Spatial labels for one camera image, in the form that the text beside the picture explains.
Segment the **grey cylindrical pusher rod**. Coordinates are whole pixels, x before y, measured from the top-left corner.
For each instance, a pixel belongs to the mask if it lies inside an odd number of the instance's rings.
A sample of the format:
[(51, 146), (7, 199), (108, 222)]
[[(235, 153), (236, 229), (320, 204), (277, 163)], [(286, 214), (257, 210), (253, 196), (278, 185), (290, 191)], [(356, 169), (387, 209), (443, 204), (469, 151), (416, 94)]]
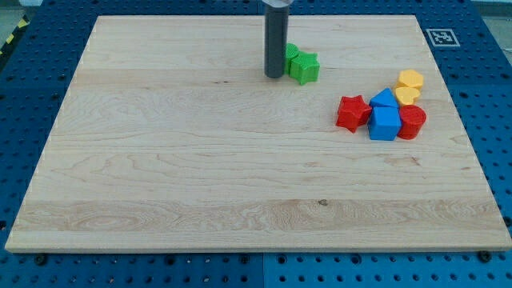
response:
[(284, 75), (290, 4), (265, 2), (264, 72), (268, 78)]

